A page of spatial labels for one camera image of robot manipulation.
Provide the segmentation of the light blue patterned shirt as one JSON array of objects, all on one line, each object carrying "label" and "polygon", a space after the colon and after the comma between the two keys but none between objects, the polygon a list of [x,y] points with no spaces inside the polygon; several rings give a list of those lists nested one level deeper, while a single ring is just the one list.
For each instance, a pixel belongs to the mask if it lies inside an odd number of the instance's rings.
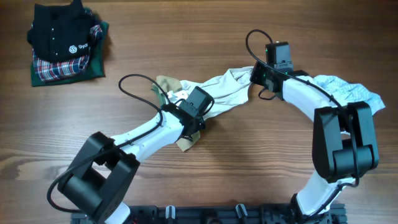
[{"label": "light blue patterned shirt", "polygon": [[369,91],[360,83],[349,83],[331,75],[317,75],[313,80],[319,87],[333,95],[341,105],[364,101],[370,106],[372,114],[386,107],[378,94]]}]

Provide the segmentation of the red plaid folded shirt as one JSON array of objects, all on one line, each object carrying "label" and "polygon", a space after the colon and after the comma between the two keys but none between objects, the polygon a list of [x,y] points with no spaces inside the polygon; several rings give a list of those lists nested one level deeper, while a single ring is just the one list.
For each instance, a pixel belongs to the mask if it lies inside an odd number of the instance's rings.
[{"label": "red plaid folded shirt", "polygon": [[66,6],[36,4],[27,32],[32,46],[32,85],[61,85],[102,77],[102,44],[108,27],[80,1]]}]

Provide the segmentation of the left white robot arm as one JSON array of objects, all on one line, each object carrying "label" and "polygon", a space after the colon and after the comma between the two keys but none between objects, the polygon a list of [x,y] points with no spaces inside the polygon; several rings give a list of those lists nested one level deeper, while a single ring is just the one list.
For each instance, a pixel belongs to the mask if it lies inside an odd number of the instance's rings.
[{"label": "left white robot arm", "polygon": [[187,98],[162,105],[150,121],[124,134],[92,134],[57,188],[93,223],[123,223],[130,215],[124,196],[140,164],[162,147],[205,128],[214,99],[196,86]]}]

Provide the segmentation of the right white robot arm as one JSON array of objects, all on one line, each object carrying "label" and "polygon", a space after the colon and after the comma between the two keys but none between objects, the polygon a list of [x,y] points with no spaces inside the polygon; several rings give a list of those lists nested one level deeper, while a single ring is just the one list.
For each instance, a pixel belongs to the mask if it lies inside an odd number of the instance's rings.
[{"label": "right white robot arm", "polygon": [[292,196],[288,215],[294,223],[319,222],[347,187],[379,164],[373,113],[365,101],[340,102],[303,70],[294,70],[288,42],[266,45],[266,60],[256,60],[251,82],[291,103],[313,122],[312,162],[305,187]]}]

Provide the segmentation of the black folded polo shirt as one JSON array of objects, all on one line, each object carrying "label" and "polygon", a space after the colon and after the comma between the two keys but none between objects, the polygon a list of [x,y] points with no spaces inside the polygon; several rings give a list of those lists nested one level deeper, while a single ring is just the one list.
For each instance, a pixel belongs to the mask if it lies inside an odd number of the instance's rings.
[{"label": "black folded polo shirt", "polygon": [[36,4],[27,41],[38,58],[63,62],[90,53],[96,43],[90,33],[94,26],[95,19],[85,12],[81,0],[64,6]]}]

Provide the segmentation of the green folded shirt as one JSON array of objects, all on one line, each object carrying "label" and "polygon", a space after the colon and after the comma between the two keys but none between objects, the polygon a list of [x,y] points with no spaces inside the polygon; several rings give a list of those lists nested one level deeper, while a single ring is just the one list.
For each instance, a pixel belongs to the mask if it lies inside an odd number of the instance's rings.
[{"label": "green folded shirt", "polygon": [[93,28],[96,36],[95,46],[89,56],[67,62],[50,63],[34,56],[30,65],[30,79],[33,87],[66,85],[76,82],[103,78],[103,49],[109,31],[109,23],[98,21]]}]

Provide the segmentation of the beige and tan shirt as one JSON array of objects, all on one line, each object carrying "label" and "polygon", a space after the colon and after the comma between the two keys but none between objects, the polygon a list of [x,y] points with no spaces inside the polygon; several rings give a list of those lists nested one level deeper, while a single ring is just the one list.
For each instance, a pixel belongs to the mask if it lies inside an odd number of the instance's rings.
[{"label": "beige and tan shirt", "polygon": [[204,115],[205,119],[218,116],[235,106],[248,101],[248,90],[251,85],[250,77],[253,67],[230,68],[224,75],[213,77],[204,83],[178,80],[172,77],[159,75],[152,90],[163,105],[169,99],[172,103],[183,98],[187,99],[193,89],[198,86],[209,93],[215,100],[210,112]]}]

